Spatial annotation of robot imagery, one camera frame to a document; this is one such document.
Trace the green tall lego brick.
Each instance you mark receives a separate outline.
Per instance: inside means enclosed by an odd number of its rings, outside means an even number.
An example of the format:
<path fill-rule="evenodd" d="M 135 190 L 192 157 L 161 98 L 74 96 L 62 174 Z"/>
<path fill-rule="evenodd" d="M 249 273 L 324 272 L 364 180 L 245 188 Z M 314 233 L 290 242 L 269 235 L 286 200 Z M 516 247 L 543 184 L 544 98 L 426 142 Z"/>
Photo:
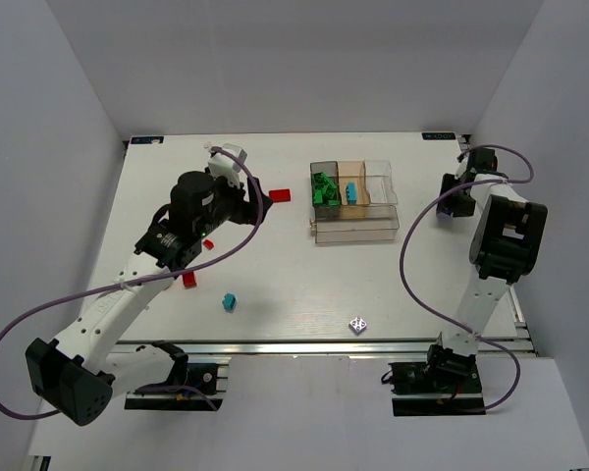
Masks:
<path fill-rule="evenodd" d="M 315 189 L 313 192 L 313 205 L 319 206 L 323 204 L 323 191 L 321 189 Z"/>

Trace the green square lego brick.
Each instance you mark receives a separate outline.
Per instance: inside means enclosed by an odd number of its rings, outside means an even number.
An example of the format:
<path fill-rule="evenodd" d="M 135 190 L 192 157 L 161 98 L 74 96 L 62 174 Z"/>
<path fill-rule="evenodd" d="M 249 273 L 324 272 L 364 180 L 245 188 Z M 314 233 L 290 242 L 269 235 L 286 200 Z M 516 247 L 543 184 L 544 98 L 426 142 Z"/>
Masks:
<path fill-rule="evenodd" d="M 323 188 L 327 185 L 327 175 L 323 172 L 314 173 L 312 175 L 312 184 L 314 188 Z"/>

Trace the green long lego brick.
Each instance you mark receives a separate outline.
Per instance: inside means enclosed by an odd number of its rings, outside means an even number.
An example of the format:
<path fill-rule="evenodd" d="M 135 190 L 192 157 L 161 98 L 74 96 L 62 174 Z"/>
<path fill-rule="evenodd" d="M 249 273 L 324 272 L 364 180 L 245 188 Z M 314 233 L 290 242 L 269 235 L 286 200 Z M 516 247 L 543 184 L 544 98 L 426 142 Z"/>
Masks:
<path fill-rule="evenodd" d="M 321 190 L 323 191 L 324 201 L 328 199 L 340 199 L 338 187 L 333 182 L 328 182 Z"/>

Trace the purple lego cube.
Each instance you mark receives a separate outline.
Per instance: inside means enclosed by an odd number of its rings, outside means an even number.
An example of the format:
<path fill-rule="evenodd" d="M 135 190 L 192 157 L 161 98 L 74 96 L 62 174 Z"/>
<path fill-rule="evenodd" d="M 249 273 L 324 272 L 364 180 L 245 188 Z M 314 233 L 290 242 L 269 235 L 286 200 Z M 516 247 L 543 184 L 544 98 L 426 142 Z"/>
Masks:
<path fill-rule="evenodd" d="M 436 212 L 439 217 L 452 218 L 454 216 L 453 211 L 447 206 L 438 207 Z"/>

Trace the teal long lego brick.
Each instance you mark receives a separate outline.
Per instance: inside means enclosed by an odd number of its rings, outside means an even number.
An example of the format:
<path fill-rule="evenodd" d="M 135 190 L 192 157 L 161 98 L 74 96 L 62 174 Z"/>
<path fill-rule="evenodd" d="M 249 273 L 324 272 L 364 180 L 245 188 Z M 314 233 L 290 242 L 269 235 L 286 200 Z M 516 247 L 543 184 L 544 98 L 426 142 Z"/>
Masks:
<path fill-rule="evenodd" d="M 355 182 L 348 182 L 345 187 L 345 196 L 347 205 L 356 205 L 357 196 L 357 185 Z"/>

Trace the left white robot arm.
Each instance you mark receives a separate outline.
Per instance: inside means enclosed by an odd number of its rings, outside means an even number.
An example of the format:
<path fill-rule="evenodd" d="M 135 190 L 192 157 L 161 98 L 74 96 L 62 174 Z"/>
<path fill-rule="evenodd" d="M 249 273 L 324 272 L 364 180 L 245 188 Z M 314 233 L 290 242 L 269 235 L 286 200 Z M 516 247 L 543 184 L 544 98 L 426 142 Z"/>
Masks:
<path fill-rule="evenodd" d="M 256 177 L 231 185 L 226 177 L 205 171 L 182 174 L 169 203 L 136 243 L 119 274 L 119 288 L 99 295 L 53 340 L 37 339 L 27 348 L 33 391 L 85 426 L 117 395 L 186 386 L 187 354 L 168 341 L 142 344 L 120 360 L 109 354 L 150 302 L 201 253 L 206 236 L 225 222 L 254 224 L 271 204 Z"/>

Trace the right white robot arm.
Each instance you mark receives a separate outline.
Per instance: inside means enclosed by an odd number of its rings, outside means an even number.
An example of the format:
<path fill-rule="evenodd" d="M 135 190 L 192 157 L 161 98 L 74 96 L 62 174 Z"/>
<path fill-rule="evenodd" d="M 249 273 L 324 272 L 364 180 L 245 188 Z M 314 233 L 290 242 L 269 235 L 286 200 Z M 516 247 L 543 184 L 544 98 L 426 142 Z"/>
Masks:
<path fill-rule="evenodd" d="M 459 168 L 443 176 L 436 213 L 452 218 L 480 213 L 468 259 L 472 265 L 454 321 L 428 351 L 432 367 L 468 369 L 500 300 L 534 269 L 548 208 L 515 192 L 498 169 L 496 146 L 478 146 L 458 158 Z"/>

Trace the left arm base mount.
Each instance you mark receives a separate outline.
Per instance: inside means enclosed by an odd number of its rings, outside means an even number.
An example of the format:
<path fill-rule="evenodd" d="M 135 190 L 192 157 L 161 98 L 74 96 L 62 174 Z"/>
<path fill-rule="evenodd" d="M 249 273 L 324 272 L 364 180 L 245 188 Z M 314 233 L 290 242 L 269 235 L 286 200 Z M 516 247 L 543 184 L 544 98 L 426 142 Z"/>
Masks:
<path fill-rule="evenodd" d="M 173 360 L 163 383 L 148 384 L 125 398 L 126 410 L 216 412 L 227 388 L 227 366 L 208 360 L 193 361 L 178 346 L 159 340 L 152 344 Z"/>

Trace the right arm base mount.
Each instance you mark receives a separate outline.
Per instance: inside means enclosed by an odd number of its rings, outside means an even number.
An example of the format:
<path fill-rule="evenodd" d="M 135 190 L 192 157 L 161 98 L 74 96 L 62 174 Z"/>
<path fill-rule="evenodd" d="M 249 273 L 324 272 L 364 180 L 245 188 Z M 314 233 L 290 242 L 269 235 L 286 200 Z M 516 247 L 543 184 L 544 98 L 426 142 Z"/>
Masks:
<path fill-rule="evenodd" d="M 424 361 L 394 362 L 380 382 L 392 393 L 396 417 L 484 415 L 476 356 L 432 344 Z"/>

